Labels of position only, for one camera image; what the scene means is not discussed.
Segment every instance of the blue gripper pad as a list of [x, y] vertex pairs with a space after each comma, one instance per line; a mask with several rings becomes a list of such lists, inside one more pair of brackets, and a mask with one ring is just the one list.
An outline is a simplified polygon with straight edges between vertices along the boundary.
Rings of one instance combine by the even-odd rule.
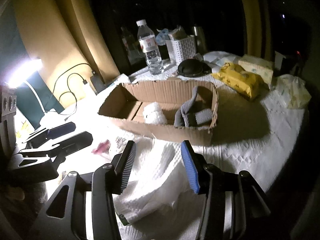
[[196, 194], [198, 194], [200, 191], [200, 184], [198, 170], [194, 163], [196, 156], [188, 140], [181, 143], [181, 157], [186, 169], [190, 187]]

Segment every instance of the gray fabric strap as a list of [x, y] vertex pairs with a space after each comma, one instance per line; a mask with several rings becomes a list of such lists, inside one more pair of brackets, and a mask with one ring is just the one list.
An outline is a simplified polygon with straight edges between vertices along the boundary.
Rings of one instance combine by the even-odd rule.
[[198, 86], [194, 87], [192, 90], [192, 97], [190, 100], [184, 102], [180, 109], [175, 114], [174, 126], [198, 126], [212, 119], [212, 110], [207, 108], [199, 111], [197, 113], [190, 113], [191, 107], [196, 102], [196, 97], [198, 95]]

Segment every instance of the yellow wet wipes pack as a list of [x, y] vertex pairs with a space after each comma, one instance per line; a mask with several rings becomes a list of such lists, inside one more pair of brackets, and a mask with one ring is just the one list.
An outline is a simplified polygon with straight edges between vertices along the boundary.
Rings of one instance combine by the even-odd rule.
[[259, 94], [262, 78], [255, 73], [245, 71], [240, 65], [225, 63], [219, 72], [211, 75], [249, 100], [253, 100]]

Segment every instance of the bottle label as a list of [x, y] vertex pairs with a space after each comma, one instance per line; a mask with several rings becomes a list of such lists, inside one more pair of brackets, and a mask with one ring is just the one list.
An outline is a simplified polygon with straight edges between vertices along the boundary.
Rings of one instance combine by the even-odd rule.
[[139, 43], [143, 53], [147, 53], [157, 48], [155, 35], [149, 35], [139, 39]]

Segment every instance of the open cardboard box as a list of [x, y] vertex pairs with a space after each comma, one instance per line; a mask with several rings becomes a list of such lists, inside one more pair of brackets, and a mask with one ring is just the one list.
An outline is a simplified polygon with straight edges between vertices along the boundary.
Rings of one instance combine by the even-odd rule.
[[[180, 106], [191, 99], [192, 89], [199, 86], [195, 111], [211, 108], [212, 120], [202, 127], [174, 127], [174, 115]], [[142, 116], [146, 105], [158, 102], [168, 124], [147, 124]], [[142, 81], [137, 84], [119, 84], [99, 109], [99, 114], [121, 129], [166, 141], [193, 145], [211, 145], [212, 129], [217, 120], [218, 97], [214, 84], [205, 81]]]

